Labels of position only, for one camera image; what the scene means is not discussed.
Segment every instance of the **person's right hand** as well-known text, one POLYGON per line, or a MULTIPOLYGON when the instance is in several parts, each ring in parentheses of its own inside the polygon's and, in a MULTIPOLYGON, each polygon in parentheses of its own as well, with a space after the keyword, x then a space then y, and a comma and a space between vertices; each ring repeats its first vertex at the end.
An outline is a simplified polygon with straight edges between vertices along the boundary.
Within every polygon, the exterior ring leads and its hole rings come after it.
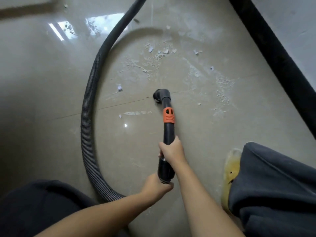
POLYGON ((163 153, 166 161, 174 168, 178 164, 187 163, 186 158, 184 156, 184 150, 182 147, 182 143, 179 140, 178 136, 174 139, 174 141, 170 145, 166 145, 163 142, 159 143, 160 148, 160 156, 163 153))

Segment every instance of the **forearm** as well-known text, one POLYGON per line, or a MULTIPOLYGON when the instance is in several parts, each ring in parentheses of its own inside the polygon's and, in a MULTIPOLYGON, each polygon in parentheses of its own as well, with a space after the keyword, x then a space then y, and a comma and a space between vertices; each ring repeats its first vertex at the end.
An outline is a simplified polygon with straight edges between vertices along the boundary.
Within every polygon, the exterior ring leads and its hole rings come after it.
POLYGON ((47 228, 37 237, 112 236, 152 204, 146 195, 130 195, 75 212, 47 228))
POLYGON ((244 236, 229 216, 210 197, 187 163, 174 167, 192 236, 244 236))

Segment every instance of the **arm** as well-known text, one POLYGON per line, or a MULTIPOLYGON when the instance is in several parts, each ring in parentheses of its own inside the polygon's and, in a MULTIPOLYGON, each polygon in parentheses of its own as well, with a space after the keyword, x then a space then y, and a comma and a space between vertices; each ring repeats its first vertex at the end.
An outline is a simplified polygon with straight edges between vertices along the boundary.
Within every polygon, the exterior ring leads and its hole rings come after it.
POLYGON ((139 194, 92 206, 69 215, 36 237, 112 236, 172 190, 157 174, 150 175, 139 194))
POLYGON ((244 236, 190 168, 179 138, 169 146, 161 142, 159 148, 178 177, 192 236, 244 236))

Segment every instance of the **wall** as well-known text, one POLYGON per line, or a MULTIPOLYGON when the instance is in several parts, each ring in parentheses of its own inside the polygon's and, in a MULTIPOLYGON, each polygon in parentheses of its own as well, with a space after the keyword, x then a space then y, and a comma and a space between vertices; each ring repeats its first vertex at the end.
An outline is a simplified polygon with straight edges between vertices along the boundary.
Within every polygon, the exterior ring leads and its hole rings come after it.
POLYGON ((252 0, 316 90, 316 0, 252 0))

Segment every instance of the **orange grip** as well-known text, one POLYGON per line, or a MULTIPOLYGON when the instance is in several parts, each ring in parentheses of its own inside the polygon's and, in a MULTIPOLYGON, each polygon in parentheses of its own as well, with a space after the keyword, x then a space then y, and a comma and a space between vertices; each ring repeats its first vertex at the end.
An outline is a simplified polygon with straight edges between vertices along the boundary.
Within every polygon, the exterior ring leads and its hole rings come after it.
POLYGON ((173 123, 175 124, 174 111, 172 107, 166 107, 163 110, 163 122, 164 123, 173 123))

